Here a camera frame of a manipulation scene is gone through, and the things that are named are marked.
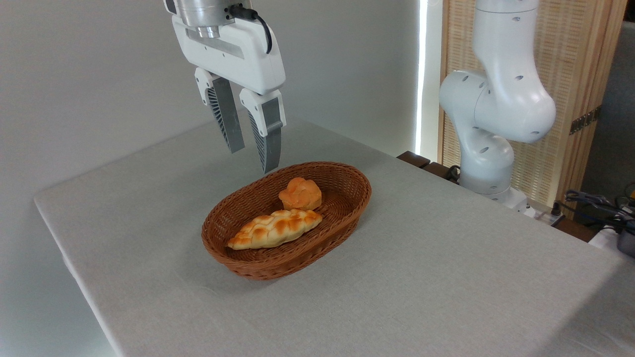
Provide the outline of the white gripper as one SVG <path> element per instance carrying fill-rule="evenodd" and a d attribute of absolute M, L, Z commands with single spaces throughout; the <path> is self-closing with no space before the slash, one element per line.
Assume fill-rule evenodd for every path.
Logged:
<path fill-rule="evenodd" d="M 272 48 L 260 22 L 237 19 L 220 27 L 220 38 L 201 38 L 172 16 L 182 53 L 197 66 L 195 79 L 202 102 L 211 109 L 225 143 L 232 153 L 245 147 L 231 82 L 245 87 L 241 104 L 248 110 L 264 173 L 279 165 L 281 130 L 287 125 L 279 88 L 286 81 L 276 36 Z"/>

